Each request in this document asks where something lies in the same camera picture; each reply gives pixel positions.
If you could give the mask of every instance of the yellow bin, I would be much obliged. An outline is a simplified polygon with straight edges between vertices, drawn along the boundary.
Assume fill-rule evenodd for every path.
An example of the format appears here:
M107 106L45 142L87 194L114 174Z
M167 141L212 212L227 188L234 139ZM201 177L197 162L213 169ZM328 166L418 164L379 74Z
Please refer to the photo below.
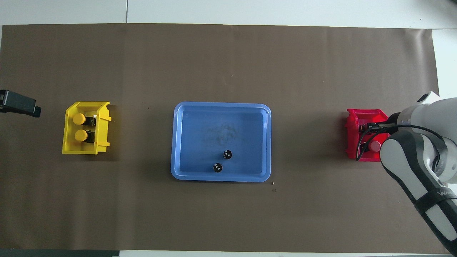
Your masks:
M108 138L108 122L111 121L110 111L106 107L110 102L76 102L65 112L63 154L96 155L106 152L110 146ZM85 117L96 118L95 126L83 124ZM87 139L85 131L95 131L94 142Z

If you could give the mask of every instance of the white robot link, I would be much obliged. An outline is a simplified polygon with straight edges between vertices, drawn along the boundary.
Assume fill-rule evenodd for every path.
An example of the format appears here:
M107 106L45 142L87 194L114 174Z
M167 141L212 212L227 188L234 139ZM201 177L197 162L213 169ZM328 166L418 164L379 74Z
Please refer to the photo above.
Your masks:
M384 169L444 247L457 256L457 196L445 185L457 183L457 98L441 99L429 92L386 122L361 130L374 134L371 139L391 134L381 147Z

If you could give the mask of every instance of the black object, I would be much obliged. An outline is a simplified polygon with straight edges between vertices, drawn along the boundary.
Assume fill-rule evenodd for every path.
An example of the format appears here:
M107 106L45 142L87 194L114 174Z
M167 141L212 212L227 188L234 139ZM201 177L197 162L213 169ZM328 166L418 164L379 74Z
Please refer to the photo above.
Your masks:
M15 112L40 117L41 107L35 105L36 100L18 93L0 90L0 112Z
M399 115L400 115L399 112L396 112L396 113L390 115L389 118L384 123L386 123L386 124L392 124L392 123L393 124L397 124L397 120L399 118ZM398 132L398 128L391 128L391 129L388 129L386 132L389 133L389 134L393 134L395 132Z
M3 257L113 257L119 251L106 250L54 250L54 249L0 249Z
M95 126L95 123L97 122L97 118L94 117L86 117L86 121L84 121L83 126Z
M228 159L232 158L233 154L232 154L232 151L225 150L225 152L222 154L222 156L224 157L224 159L228 160Z
M457 199L457 195L447 187L435 188L417 199L414 207L416 207L417 212L422 216L428 209L446 199Z
M368 151L370 150L370 149L368 149L368 146L365 147L366 144L367 144L367 143L362 143L362 144L360 144L360 150L363 149L363 152L368 152Z
M83 142L94 143L95 142L95 131L86 130L87 138Z
M427 98L427 96L428 96L428 93L424 94L423 96L421 96L419 98L419 100L417 100L417 102L422 102L423 100L425 100Z
M397 123L386 123L386 122L370 122L359 126L360 133L373 134L388 127L395 127Z
M222 171L222 164L220 164L220 163L215 163L215 164L213 165L213 170L214 170L215 172L221 172L221 171Z

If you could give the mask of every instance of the yellow knob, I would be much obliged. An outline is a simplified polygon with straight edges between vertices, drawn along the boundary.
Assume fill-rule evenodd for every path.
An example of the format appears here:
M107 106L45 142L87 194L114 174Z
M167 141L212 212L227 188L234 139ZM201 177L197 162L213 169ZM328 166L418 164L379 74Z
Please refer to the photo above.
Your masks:
M73 116L73 123L76 125L81 125L85 122L85 116L82 113L77 113Z
M83 142L87 139L87 132L84 129L76 131L74 134L74 139L76 139L76 141Z

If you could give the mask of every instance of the plastic tray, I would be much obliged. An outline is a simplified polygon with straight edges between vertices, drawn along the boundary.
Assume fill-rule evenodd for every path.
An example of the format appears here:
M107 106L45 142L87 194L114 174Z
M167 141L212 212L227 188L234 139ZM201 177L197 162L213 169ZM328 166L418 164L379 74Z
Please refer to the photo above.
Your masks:
M226 160L225 150L233 157ZM221 172L213 165L222 164ZM181 180L264 182L271 174L271 111L252 103L175 108L171 173Z

